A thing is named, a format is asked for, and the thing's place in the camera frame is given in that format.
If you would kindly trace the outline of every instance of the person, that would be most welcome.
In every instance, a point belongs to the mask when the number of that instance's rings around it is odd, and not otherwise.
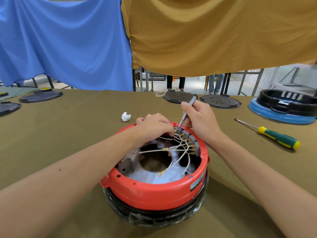
[[[285,236],[316,237],[316,197],[226,136],[208,104],[195,101],[193,107],[184,102],[181,106],[188,115],[184,124],[224,160]],[[1,190],[1,237],[45,237],[123,156],[164,133],[172,136],[174,128],[161,114],[139,118],[135,127]]]
[[[167,91],[169,92],[172,89],[173,76],[168,75],[166,79],[167,79]],[[184,86],[185,86],[185,77],[179,77],[178,88],[181,92],[184,92]]]
[[[217,77],[218,80],[216,82],[216,87],[214,88],[215,77]],[[223,80],[224,80],[224,74],[209,75],[209,94],[219,95]]]

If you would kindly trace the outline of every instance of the blue jeans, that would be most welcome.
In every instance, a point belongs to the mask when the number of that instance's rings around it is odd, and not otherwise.
[[[218,81],[216,82],[216,87],[214,90],[214,80],[215,80],[215,76],[218,78]],[[214,75],[209,75],[209,92],[213,93],[213,92],[220,92],[220,88],[222,85],[222,82],[224,80],[224,74],[214,74]]]

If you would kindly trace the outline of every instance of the hand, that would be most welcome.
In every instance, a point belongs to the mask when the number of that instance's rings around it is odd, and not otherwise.
[[[137,128],[143,134],[143,144],[158,138],[164,133],[168,133],[172,137],[174,136],[173,125],[161,114],[149,114],[146,118],[138,118]]]
[[[181,106],[187,113],[185,126],[192,128],[196,135],[209,146],[212,146],[219,136],[224,135],[209,104],[196,100],[193,106],[186,102],[182,102]]]

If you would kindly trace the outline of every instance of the mustard yellow curtain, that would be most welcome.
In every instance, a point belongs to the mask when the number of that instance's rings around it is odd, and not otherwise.
[[[317,0],[123,0],[133,67],[173,76],[317,59]]]

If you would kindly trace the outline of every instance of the red ring housing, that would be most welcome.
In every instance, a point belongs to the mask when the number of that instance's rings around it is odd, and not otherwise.
[[[178,126],[177,123],[170,123],[174,127]],[[117,133],[132,128],[135,125],[127,126]],[[201,163],[193,174],[171,183],[148,184],[125,177],[116,168],[113,168],[100,181],[101,186],[110,188],[117,198],[137,209],[169,210],[187,204],[199,193],[206,175],[207,163],[210,160],[205,142],[199,139],[192,129],[185,126],[181,126],[181,128],[192,134],[200,145]],[[199,184],[195,184],[194,186],[196,187],[191,190],[191,185],[198,179],[201,179]]]

